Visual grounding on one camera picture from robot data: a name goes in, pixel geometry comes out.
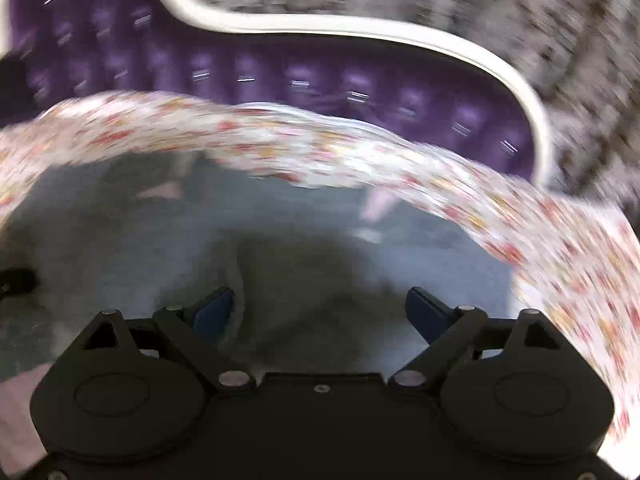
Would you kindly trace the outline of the grey argyle knit sweater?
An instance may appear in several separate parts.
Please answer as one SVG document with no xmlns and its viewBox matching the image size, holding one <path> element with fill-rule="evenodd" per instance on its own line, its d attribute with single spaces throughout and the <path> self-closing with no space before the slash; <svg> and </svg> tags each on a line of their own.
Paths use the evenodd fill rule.
<svg viewBox="0 0 640 480">
<path fill-rule="evenodd" d="M 224 351 L 255 372 L 389 375 L 424 340 L 410 288 L 511 313 L 510 266 L 456 224 L 400 203 L 380 221 L 363 188 L 298 188 L 198 158 L 176 196 L 152 194 L 168 155 L 48 169 L 1 233 L 32 294 L 1 306 L 1 375 L 53 361 L 101 310 L 147 318 L 221 286 L 238 304 Z"/>
</svg>

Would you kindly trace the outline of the floral bed sheet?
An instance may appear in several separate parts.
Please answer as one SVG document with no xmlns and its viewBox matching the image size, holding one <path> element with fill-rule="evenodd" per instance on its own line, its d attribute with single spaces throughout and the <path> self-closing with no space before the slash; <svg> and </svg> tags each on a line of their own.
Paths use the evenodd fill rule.
<svg viewBox="0 0 640 480">
<path fill-rule="evenodd" d="M 370 185 L 457 223 L 515 269 L 514 297 L 551 316 L 610 387 L 615 441 L 639 427 L 639 242 L 624 214 L 538 190 L 434 145 L 291 107 L 105 92 L 1 131 L 1 212 L 53 165 L 202 151 L 306 188 Z"/>
</svg>

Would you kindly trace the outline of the grey damask curtain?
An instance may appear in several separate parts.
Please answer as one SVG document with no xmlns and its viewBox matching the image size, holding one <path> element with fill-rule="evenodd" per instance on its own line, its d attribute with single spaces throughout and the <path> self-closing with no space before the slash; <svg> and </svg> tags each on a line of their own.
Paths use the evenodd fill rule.
<svg viewBox="0 0 640 480">
<path fill-rule="evenodd" d="M 206 0 L 250 13 L 388 18 L 451 32 L 537 90 L 559 191 L 639 206 L 639 0 Z"/>
</svg>

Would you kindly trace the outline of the purple tufted white-framed headboard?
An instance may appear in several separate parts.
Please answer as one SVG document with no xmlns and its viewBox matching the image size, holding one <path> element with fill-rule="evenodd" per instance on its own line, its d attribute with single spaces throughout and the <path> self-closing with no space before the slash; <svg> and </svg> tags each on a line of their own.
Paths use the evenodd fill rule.
<svg viewBox="0 0 640 480">
<path fill-rule="evenodd" d="M 544 185 L 547 114 L 497 55 L 415 24 L 203 0 L 1 0 L 1 120 L 108 90 L 356 119 Z"/>
</svg>

